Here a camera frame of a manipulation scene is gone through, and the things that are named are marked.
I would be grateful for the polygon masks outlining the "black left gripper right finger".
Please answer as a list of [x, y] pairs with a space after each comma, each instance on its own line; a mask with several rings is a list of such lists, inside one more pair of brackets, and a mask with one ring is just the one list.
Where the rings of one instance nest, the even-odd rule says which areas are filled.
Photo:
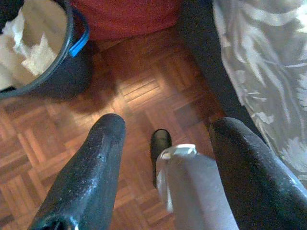
[[210, 126], [227, 201], [241, 230], [304, 230], [307, 190], [263, 140], [240, 120]]

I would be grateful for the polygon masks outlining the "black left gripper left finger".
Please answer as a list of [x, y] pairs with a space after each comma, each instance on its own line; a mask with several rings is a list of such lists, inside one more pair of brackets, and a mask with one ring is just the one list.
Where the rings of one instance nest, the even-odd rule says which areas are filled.
[[103, 115], [63, 169], [30, 230], [107, 230], [117, 194], [125, 122]]

